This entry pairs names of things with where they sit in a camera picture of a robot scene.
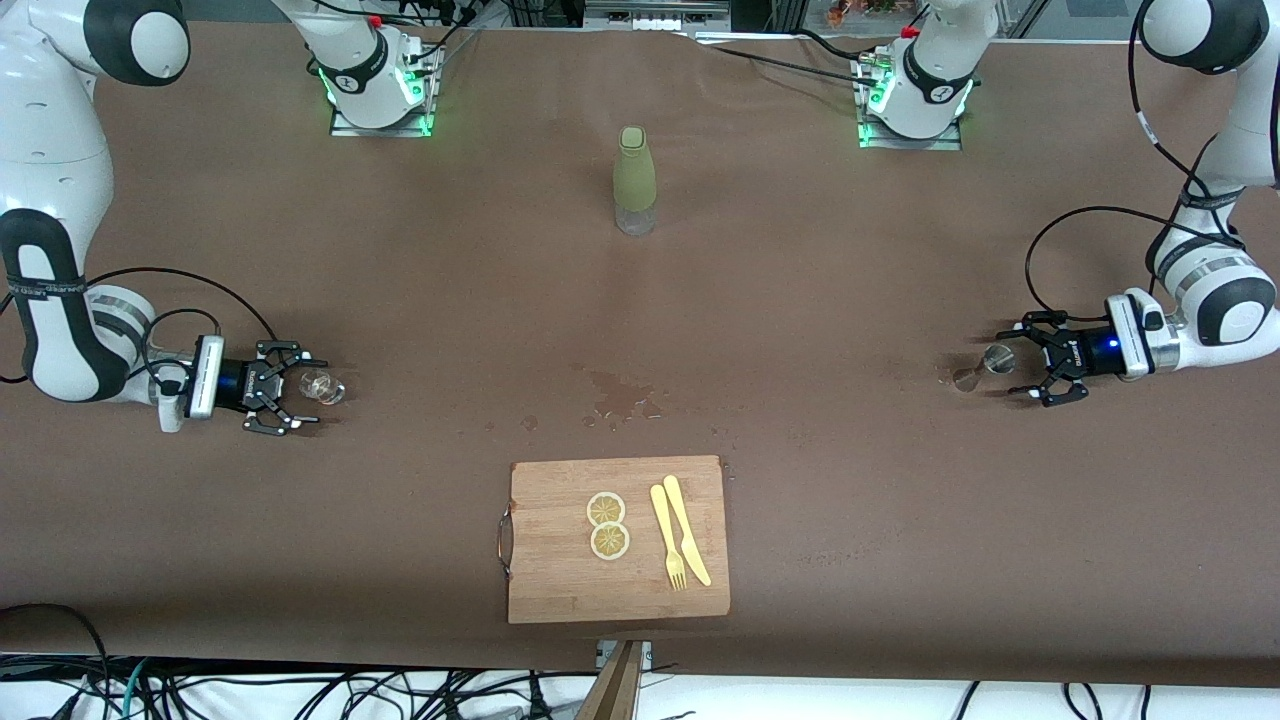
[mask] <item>green bottle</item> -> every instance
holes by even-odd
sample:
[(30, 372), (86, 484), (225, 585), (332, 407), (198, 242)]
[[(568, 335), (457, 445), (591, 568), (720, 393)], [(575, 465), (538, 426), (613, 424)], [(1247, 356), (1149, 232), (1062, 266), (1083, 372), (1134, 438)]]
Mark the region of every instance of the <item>green bottle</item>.
[(658, 179), (644, 128), (628, 126), (618, 137), (613, 161), (613, 211), (618, 229), (641, 236), (658, 224)]

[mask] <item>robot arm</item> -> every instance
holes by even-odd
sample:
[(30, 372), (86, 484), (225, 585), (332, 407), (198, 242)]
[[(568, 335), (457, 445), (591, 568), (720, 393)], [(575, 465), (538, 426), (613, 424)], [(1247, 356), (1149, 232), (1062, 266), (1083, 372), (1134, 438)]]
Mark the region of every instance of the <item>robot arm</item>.
[(942, 135), (963, 111), (973, 70), (998, 27), (995, 0), (933, 0), (920, 35), (888, 46), (883, 87), (868, 111), (904, 137)]
[(422, 50), (420, 38), (370, 22), (360, 14), (358, 0), (329, 3), (353, 13), (310, 0), (271, 1), (302, 33), (329, 101), (351, 124), (370, 129), (396, 124), (426, 99), (422, 76), (439, 59), (431, 58), (435, 49)]
[[(84, 281), (113, 192), (96, 77), (163, 86), (187, 58), (178, 0), (0, 0), (0, 258), (26, 333), (23, 368), (56, 400), (156, 405), (166, 432), (218, 406), (244, 411), (246, 429), (285, 434), (315, 419), (279, 406), (280, 373), (321, 361), (292, 342), (224, 360), (218, 336), (202, 336), (192, 354), (151, 347), (151, 305)], [(257, 421), (261, 411), (279, 424)]]
[[(1224, 129), (1192, 169), (1172, 222), (1147, 252), (1147, 269), (1174, 299), (1165, 313), (1142, 288), (1106, 301), (1108, 324), (1068, 327), (1065, 314), (1029, 313), (1001, 337), (1028, 337), (1044, 348), (1048, 377), (1014, 388), (1044, 405), (1088, 395), (1083, 378), (1212, 368), (1254, 360), (1280, 348), (1275, 282), (1249, 258), (1230, 223), (1249, 187), (1274, 187), (1280, 163), (1280, 0), (1146, 0), (1138, 22), (1157, 59), (1206, 74), (1236, 70)], [(1055, 395), (1052, 386), (1068, 382)]]

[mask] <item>white floor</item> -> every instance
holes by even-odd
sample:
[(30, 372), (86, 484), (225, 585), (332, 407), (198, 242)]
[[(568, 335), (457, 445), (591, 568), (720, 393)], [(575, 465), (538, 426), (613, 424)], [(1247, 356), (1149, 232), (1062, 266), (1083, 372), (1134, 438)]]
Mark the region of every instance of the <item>white floor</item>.
[[(524, 673), (489, 673), (468, 687), (521, 676)], [(381, 678), (383, 675), (371, 675)], [(413, 673), (415, 689), (431, 689), (443, 673)], [(590, 688), (590, 678), (549, 679), (541, 683), (549, 705), (579, 701)], [(666, 720), (692, 711), (690, 720), (847, 719), (847, 720), (952, 720), (968, 683), (918, 680), (799, 680), (788, 678), (722, 678), (707, 675), (648, 675), (640, 692), (636, 720)], [(321, 685), (289, 684), (242, 687), (205, 683), (183, 691), (187, 702), (210, 720), (291, 720)], [(356, 692), (369, 687), (357, 680)], [(524, 692), (525, 684), (512, 688)], [(1139, 720), (1140, 688), (1137, 685), (1093, 685), (1105, 720)], [(1076, 705), (1089, 720), (1093, 708), (1076, 687)], [(72, 689), (55, 683), (0, 683), (0, 720), (32, 720), (51, 716)], [(348, 697), (346, 688), (334, 691), (311, 716), (337, 720)], [(398, 700), (408, 712), (407, 698), (394, 692), (384, 697)], [(480, 698), (463, 703), (467, 719), (493, 717), (504, 708), (527, 708), (515, 696)], [(138, 706), (133, 706), (134, 715)], [(74, 720), (101, 719), (96, 700), (82, 701)], [(111, 714), (113, 719), (119, 717)], [(364, 702), (351, 720), (399, 720), (401, 712), (387, 702)], [(1280, 717), (1280, 691), (1156, 687), (1148, 711), (1149, 720), (1276, 720)], [(965, 720), (1075, 720), (1062, 701), (1057, 684), (983, 683), (973, 697)]]

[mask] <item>brown tablecloth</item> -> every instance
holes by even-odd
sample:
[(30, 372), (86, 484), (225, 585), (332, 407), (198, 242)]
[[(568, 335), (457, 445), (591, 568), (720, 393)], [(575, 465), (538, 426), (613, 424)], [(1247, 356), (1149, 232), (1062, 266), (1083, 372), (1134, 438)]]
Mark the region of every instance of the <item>brown tablecloth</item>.
[[(116, 199), (90, 274), (224, 281), (349, 400), (280, 441), (4, 388), (0, 602), (83, 609), (113, 653), (588, 667), (628, 633), (696, 673), (1280, 678), (1275, 359), (1103, 379), (1052, 411), (940, 382), (1032, 306), (1043, 223), (1171, 206), (1123, 46), (993, 46), (965, 151), (910, 154), (858, 147), (840, 82), (662, 33), (485, 33), (447, 69), (435, 137), (330, 138), (289, 26), (192, 35), (173, 87), (99, 88)], [(1189, 159), (1231, 79), (1139, 73)], [(644, 240), (612, 215), (631, 123), (660, 184)], [(1277, 217), (1257, 191), (1235, 219), (1280, 270)], [(1064, 227), (1043, 292), (1101, 310), (1146, 283), (1155, 229)], [(210, 288), (122, 279), (214, 311), (237, 354), (262, 336)], [(186, 346), (196, 320), (157, 340)], [(0, 325), (12, 373), (17, 318)], [(640, 398), (662, 416), (588, 427)], [(506, 624), (513, 461), (696, 454), (728, 464), (728, 618)], [(0, 647), (88, 650), (35, 615)]]

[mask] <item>wooden cutting board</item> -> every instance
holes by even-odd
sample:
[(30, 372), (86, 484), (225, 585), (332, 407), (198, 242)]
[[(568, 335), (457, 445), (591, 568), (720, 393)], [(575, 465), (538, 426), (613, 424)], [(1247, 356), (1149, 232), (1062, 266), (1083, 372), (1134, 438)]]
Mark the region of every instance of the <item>wooden cutting board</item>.
[[(687, 588), (667, 579), (666, 546), (649, 488), (680, 478), (689, 524), (712, 584), (685, 568)], [(617, 560), (591, 552), (586, 505), (598, 492), (626, 503), (631, 546)], [(680, 524), (671, 512), (678, 548)], [(517, 462), (511, 473), (508, 623), (581, 623), (727, 615), (724, 486), (714, 455)]]

